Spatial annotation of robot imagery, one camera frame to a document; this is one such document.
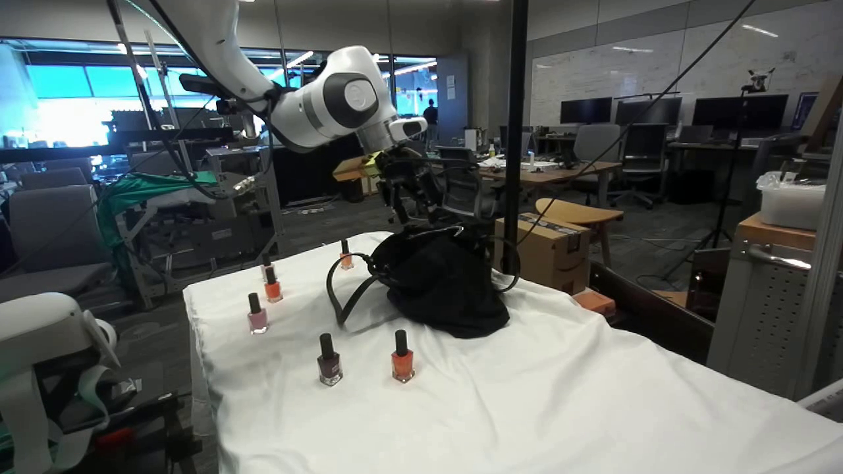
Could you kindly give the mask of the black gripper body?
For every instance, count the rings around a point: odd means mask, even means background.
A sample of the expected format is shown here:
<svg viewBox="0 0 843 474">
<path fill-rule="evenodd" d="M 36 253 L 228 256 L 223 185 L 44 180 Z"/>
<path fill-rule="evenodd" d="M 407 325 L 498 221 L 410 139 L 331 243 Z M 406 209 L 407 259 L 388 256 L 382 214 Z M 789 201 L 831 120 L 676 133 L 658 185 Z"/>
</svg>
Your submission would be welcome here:
<svg viewBox="0 0 843 474">
<path fill-rule="evenodd" d="M 393 147 L 377 156 L 377 191 L 401 225 L 438 221 L 443 187 L 427 158 L 414 147 Z"/>
</svg>

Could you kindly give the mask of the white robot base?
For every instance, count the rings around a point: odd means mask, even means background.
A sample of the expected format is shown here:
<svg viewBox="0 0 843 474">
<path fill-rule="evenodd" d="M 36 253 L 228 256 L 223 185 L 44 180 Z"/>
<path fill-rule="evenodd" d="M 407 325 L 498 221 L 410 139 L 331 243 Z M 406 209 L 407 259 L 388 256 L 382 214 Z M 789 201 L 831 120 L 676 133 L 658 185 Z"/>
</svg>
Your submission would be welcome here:
<svg viewBox="0 0 843 474">
<path fill-rule="evenodd" d="M 111 372 L 116 330 L 64 292 L 0 304 L 0 421 L 10 464 L 3 474 L 61 474 L 128 405 Z"/>
</svg>

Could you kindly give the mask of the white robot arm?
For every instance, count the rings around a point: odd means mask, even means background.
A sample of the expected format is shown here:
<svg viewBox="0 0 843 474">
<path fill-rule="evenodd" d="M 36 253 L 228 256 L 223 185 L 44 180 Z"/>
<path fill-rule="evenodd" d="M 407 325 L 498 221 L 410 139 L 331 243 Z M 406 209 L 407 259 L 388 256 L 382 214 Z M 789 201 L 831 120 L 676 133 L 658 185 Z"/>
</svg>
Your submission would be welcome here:
<svg viewBox="0 0 843 474">
<path fill-rule="evenodd" d="M 423 117 L 401 117 L 380 60 L 363 44 L 331 51 L 298 87 L 270 80 L 240 44 L 241 0 L 150 0 L 152 16 L 202 68 L 212 87 L 261 117 L 295 154 L 352 137 L 374 156 L 382 201 L 401 225 L 434 218 L 443 191 L 414 143 Z"/>
</svg>

